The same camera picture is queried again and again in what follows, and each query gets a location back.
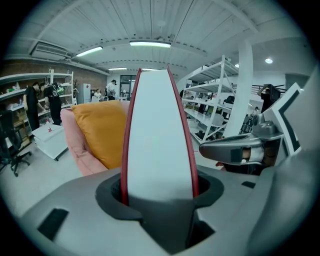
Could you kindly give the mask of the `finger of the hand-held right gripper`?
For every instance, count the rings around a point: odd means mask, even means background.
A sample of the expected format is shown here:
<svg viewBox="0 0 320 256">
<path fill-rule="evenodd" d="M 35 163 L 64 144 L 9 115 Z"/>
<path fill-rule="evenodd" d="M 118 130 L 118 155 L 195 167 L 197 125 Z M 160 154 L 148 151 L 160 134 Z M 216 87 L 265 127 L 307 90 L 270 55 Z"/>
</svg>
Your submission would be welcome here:
<svg viewBox="0 0 320 256">
<path fill-rule="evenodd" d="M 260 165 L 264 158 L 263 141 L 252 134 L 241 134 L 207 141 L 199 146 L 200 154 L 228 165 Z"/>
</svg>

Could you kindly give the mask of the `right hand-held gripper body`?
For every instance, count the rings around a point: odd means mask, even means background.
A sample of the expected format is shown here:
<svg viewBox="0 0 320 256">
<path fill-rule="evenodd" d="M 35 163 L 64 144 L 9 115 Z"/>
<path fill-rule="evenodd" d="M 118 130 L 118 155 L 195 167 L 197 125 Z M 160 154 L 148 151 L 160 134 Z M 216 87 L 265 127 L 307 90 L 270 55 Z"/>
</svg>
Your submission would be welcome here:
<svg viewBox="0 0 320 256">
<path fill-rule="evenodd" d="M 297 152 L 300 144 L 285 111 L 301 92 L 293 84 L 272 106 L 253 117 L 251 132 L 221 139 L 222 170 L 259 176 Z"/>
</svg>

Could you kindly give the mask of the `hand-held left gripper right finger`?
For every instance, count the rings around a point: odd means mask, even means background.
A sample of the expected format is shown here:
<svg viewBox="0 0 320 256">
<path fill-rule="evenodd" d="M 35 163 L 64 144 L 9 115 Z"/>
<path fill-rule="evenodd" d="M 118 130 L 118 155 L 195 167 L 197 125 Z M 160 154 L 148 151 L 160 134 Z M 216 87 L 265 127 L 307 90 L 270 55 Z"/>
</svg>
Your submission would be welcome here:
<svg viewBox="0 0 320 256">
<path fill-rule="evenodd" d="M 268 198 L 268 170 L 261 175 L 197 166 L 201 174 L 222 182 L 222 195 L 196 214 L 214 233 L 186 250 L 186 256 L 250 256 L 249 241 Z"/>
</svg>

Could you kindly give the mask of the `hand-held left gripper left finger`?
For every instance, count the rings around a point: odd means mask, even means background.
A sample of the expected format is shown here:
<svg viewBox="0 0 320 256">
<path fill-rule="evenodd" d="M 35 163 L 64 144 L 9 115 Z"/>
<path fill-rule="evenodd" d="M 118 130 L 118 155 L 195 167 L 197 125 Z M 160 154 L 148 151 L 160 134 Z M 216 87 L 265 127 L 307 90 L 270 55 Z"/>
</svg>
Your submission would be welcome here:
<svg viewBox="0 0 320 256">
<path fill-rule="evenodd" d="M 20 219 L 51 256 L 169 256 L 142 227 L 142 215 L 121 202 L 120 170 L 64 183 Z"/>
</svg>

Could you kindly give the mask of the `red book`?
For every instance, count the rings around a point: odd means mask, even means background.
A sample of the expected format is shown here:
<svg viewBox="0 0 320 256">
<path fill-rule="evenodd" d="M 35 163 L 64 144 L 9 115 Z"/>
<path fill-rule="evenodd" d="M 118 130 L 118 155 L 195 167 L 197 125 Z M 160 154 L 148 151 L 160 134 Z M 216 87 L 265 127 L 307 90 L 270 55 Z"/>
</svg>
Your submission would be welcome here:
<svg viewBox="0 0 320 256">
<path fill-rule="evenodd" d="M 190 130 L 169 69 L 139 69 L 127 112 L 120 171 L 122 202 L 191 201 L 199 194 Z"/>
</svg>

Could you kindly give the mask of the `pink armchair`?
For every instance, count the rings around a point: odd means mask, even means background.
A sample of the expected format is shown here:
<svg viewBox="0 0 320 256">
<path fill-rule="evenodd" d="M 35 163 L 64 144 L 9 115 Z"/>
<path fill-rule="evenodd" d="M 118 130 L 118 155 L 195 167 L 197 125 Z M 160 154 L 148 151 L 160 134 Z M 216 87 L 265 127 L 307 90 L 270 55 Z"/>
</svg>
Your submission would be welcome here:
<svg viewBox="0 0 320 256">
<path fill-rule="evenodd" d="M 62 109 L 60 112 L 65 139 L 77 167 L 84 176 L 104 172 L 107 169 L 97 158 L 93 156 L 91 149 L 80 130 L 72 108 Z"/>
</svg>

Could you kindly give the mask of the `white round chair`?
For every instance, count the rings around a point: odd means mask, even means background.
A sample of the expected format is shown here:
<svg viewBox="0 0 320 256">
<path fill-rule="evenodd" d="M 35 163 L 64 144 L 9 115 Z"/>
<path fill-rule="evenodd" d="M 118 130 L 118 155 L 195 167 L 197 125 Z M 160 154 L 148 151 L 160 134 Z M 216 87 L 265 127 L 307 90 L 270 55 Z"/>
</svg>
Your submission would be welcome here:
<svg viewBox="0 0 320 256">
<path fill-rule="evenodd" d="M 213 127 L 221 127 L 224 123 L 224 117 L 221 115 L 221 114 L 218 114 L 218 113 L 215 113 L 213 115 L 213 120 L 212 120 L 212 123 L 211 125 Z"/>
</svg>

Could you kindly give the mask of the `white pillar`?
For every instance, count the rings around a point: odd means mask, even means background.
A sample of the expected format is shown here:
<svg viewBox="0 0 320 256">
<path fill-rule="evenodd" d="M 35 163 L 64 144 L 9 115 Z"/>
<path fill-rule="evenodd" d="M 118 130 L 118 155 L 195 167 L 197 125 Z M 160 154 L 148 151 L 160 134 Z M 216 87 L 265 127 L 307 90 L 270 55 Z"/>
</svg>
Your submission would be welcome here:
<svg viewBox="0 0 320 256">
<path fill-rule="evenodd" d="M 239 73 L 237 89 L 232 111 L 223 133 L 225 138 L 237 136 L 239 134 L 251 98 L 254 73 L 252 44 L 248 40 L 241 42 L 238 47 L 238 53 Z"/>
</svg>

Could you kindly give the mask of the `white shelving rack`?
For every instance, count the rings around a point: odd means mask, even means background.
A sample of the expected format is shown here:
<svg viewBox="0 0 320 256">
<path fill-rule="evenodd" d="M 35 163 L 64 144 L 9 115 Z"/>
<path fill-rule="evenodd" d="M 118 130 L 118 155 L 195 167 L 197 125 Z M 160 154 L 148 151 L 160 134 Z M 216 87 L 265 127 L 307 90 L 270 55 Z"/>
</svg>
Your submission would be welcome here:
<svg viewBox="0 0 320 256">
<path fill-rule="evenodd" d="M 23 140 L 32 135 L 23 102 L 26 88 L 35 82 L 45 82 L 50 85 L 58 83 L 63 88 L 59 96 L 61 107 L 70 108 L 74 104 L 73 78 L 73 72 L 59 73 L 53 69 L 50 72 L 19 73 L 0 77 L 0 107 L 13 111 L 14 127 L 21 133 Z"/>
<path fill-rule="evenodd" d="M 199 144 L 224 137 L 236 96 L 231 78 L 238 74 L 238 67 L 223 55 L 218 62 L 201 67 L 187 79 L 182 104 L 191 136 Z M 222 126 L 212 126 L 214 114 L 224 117 Z"/>
</svg>

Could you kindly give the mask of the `white storage box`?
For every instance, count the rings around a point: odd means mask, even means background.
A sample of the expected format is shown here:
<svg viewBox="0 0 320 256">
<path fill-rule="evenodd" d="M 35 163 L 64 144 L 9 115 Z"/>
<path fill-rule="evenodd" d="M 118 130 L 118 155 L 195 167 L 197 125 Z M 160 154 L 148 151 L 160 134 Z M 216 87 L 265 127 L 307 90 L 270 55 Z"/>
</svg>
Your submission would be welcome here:
<svg viewBox="0 0 320 256">
<path fill-rule="evenodd" d="M 46 123 L 31 133 L 37 147 L 55 161 L 68 149 L 63 126 Z"/>
</svg>

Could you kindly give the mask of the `orange cushion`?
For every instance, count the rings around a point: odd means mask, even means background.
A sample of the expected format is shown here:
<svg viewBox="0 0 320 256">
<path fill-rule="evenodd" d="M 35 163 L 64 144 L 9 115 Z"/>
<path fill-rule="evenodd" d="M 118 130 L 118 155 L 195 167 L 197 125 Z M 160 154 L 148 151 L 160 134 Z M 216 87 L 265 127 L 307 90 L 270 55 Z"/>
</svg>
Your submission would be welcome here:
<svg viewBox="0 0 320 256">
<path fill-rule="evenodd" d="M 121 166 L 128 109 L 129 102 L 119 100 L 72 107 L 93 156 L 107 169 Z"/>
</svg>

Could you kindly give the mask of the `black office chair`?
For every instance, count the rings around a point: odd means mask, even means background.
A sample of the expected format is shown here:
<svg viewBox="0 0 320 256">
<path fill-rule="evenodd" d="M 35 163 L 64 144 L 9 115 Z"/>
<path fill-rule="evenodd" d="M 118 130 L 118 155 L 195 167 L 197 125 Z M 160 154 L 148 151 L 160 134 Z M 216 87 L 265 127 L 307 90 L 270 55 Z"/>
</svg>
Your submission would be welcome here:
<svg viewBox="0 0 320 256">
<path fill-rule="evenodd" d="M 32 152 L 27 151 L 20 154 L 22 137 L 14 126 L 13 112 L 11 110 L 0 111 L 0 171 L 4 167 L 10 166 L 15 177 L 18 177 L 19 164 L 30 163 L 25 160 L 26 156 L 31 156 Z"/>
</svg>

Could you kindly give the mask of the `ceiling air conditioner unit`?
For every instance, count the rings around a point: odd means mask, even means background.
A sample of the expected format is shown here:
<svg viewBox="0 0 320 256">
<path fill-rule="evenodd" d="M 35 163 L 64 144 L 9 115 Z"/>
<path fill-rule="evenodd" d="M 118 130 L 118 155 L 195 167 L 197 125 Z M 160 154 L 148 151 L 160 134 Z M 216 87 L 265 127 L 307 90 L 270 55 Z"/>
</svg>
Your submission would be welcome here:
<svg viewBox="0 0 320 256">
<path fill-rule="evenodd" d="M 43 42 L 38 42 L 31 51 L 31 56 L 33 58 L 60 61 L 68 58 L 69 54 L 63 48 Z"/>
</svg>

